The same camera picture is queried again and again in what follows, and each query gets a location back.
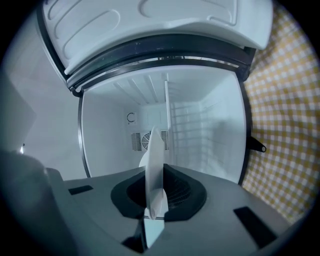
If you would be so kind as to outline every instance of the yellow gingham fabric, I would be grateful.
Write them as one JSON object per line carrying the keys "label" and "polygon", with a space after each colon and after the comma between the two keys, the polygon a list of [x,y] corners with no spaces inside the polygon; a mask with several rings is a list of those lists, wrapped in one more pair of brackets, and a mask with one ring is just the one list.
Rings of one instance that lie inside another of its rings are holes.
{"label": "yellow gingham fabric", "polygon": [[274,4],[270,41],[257,51],[245,82],[251,135],[265,153],[251,151],[242,186],[290,223],[311,206],[320,186],[320,70],[294,18]]}

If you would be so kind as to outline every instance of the dark vent opening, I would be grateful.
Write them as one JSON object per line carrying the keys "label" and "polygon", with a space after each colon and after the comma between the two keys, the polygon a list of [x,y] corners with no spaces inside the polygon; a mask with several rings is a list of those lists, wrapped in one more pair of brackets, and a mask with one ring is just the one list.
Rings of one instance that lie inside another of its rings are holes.
{"label": "dark vent opening", "polygon": [[136,133],[131,134],[131,143],[132,143],[132,150],[142,151],[140,132],[136,132]]}
{"label": "dark vent opening", "polygon": [[242,207],[233,211],[260,249],[276,240],[277,236],[249,207]]}
{"label": "dark vent opening", "polygon": [[[191,195],[189,184],[168,171],[163,171],[163,189],[168,200],[169,211],[181,205]],[[126,193],[137,205],[146,208],[146,177],[131,184]]]}
{"label": "dark vent opening", "polygon": [[161,132],[161,139],[164,142],[164,150],[169,150],[169,133],[167,130]]}

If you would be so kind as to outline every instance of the fan grille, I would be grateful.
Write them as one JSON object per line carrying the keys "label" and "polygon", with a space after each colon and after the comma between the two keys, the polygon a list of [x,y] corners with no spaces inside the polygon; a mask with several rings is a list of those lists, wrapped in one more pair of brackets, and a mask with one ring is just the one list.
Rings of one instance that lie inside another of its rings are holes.
{"label": "fan grille", "polygon": [[142,146],[148,150],[148,145],[149,145],[149,139],[150,139],[150,132],[145,134],[143,137],[142,137]]}

